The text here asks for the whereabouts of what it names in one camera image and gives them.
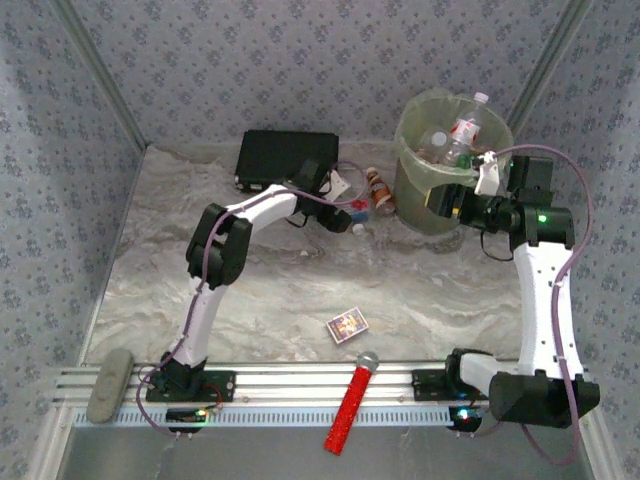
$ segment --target marble surface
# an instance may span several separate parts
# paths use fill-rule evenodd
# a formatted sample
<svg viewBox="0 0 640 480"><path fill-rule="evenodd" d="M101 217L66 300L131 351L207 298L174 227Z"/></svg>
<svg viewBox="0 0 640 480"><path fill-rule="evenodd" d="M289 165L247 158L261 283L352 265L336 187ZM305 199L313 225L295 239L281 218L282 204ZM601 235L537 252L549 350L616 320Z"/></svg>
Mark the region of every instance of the marble surface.
<svg viewBox="0 0 640 480"><path fill-rule="evenodd" d="M157 361L173 341L191 293L184 254L203 208L246 198L232 182L238 151L148 149L87 363L116 347L137 362ZM377 166L393 182L387 143L341 144L340 157ZM515 266L485 257L477 232L459 227L429 237L396 217L367 229L358 237L282 220L256 234L210 334L210 361L351 360L365 349L383 360L442 359L455 346L517 358ZM506 238L488 238L487 248L504 254ZM325 322L355 306L371 328L335 345Z"/></svg>

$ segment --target gray eraser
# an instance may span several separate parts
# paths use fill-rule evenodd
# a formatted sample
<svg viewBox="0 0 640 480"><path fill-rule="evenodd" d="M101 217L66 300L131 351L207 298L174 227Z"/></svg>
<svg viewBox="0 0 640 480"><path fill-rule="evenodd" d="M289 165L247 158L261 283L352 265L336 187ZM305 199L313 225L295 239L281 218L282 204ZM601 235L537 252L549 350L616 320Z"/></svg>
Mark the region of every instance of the gray eraser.
<svg viewBox="0 0 640 480"><path fill-rule="evenodd" d="M122 404L132 369L133 355L129 350L116 348L109 352L89 398L87 418L91 423L111 420Z"/></svg>

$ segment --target trash bin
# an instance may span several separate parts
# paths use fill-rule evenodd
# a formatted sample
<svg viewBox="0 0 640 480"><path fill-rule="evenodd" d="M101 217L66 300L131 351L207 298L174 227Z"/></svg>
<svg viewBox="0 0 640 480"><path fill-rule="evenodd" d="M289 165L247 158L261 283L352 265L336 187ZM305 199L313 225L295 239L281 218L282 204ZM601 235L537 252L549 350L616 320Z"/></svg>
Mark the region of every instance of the trash bin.
<svg viewBox="0 0 640 480"><path fill-rule="evenodd" d="M394 140L398 154L394 187L397 212L404 223L423 233L445 233L458 225L457 220L439 217L426 207L429 190L446 183L472 187L476 179L471 170L431 164L418 157L415 149L427 129L448 130L459 112L471 103L471 97L438 88L409 100L400 117ZM504 120L491 109L486 110L476 147L497 151L513 146L513 135ZM510 157L504 155L498 159L502 171Z"/></svg>

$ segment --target black box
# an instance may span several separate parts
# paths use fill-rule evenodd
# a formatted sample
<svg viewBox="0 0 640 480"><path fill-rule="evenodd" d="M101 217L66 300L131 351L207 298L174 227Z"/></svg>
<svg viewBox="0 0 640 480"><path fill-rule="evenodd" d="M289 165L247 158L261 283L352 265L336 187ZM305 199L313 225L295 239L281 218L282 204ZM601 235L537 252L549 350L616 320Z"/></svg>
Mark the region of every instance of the black box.
<svg viewBox="0 0 640 480"><path fill-rule="evenodd" d="M244 192L261 192L269 185L292 179L310 163L318 169L308 185L296 185L318 192L326 173L338 161L338 136L332 133L245 132L236 167L235 182Z"/></svg>

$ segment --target patterned wallpaper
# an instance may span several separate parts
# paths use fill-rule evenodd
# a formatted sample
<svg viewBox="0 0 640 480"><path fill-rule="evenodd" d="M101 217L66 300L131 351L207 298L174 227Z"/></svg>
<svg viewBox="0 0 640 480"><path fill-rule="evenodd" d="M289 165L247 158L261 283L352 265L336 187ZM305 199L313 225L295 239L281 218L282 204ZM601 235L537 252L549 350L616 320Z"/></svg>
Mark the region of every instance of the patterned wallpaper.
<svg viewBox="0 0 640 480"><path fill-rule="evenodd" d="M73 3L146 139L202 144L249 128L391 139L435 86L506 116L565 0Z"/></svg>
<svg viewBox="0 0 640 480"><path fill-rule="evenodd" d="M640 478L640 4L596 2L520 140L559 147L591 181L596 223L572 287L582 359L601 384L620 460ZM562 201L584 225L567 169Z"/></svg>
<svg viewBox="0 0 640 480"><path fill-rule="evenodd" d="M0 478L75 365L139 153L44 0L0 2Z"/></svg>

